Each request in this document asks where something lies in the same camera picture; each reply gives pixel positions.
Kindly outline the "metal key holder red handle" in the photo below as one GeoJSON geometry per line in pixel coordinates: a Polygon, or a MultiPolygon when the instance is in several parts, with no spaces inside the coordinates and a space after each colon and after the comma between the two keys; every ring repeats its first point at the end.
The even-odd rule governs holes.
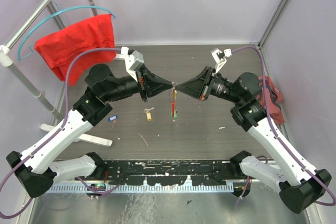
{"type": "Polygon", "coordinates": [[[174,82],[172,82],[172,87],[169,91],[169,96],[170,96],[170,104],[171,104],[171,111],[174,112],[174,110],[176,110],[176,99],[174,97],[174,90],[176,90],[176,84],[174,82]]]}

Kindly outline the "green tag key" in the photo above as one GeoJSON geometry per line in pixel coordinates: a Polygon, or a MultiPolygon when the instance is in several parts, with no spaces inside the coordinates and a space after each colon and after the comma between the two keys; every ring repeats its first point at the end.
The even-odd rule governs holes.
{"type": "Polygon", "coordinates": [[[171,117],[172,118],[177,118],[177,111],[174,110],[174,112],[171,111],[171,117]]]}

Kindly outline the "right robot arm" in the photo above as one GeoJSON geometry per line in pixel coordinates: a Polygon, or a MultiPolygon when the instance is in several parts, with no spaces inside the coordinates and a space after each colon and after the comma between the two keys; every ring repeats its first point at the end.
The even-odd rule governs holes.
{"type": "Polygon", "coordinates": [[[249,176],[274,190],[284,205],[299,214],[324,195],[331,181],[326,169],[316,169],[279,131],[267,110],[260,104],[261,80],[244,72],[234,82],[205,67],[196,77],[178,84],[176,89],[200,101],[210,95],[234,103],[230,112],[237,125],[254,137],[271,155],[277,168],[247,151],[230,158],[230,172],[241,179],[249,176]]]}

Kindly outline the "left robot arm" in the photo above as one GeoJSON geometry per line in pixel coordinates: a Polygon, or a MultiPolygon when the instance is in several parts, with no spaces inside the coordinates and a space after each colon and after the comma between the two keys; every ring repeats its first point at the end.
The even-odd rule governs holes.
{"type": "Polygon", "coordinates": [[[101,179],[107,165],[95,152],[57,162],[55,158],[83,133],[100,123],[111,111],[110,102],[139,93],[146,101],[172,87],[142,65],[135,77],[116,78],[106,64],[93,66],[85,78],[87,89],[67,116],[30,149],[12,151],[6,157],[15,176],[31,198],[47,192],[52,185],[76,177],[101,179]]]}

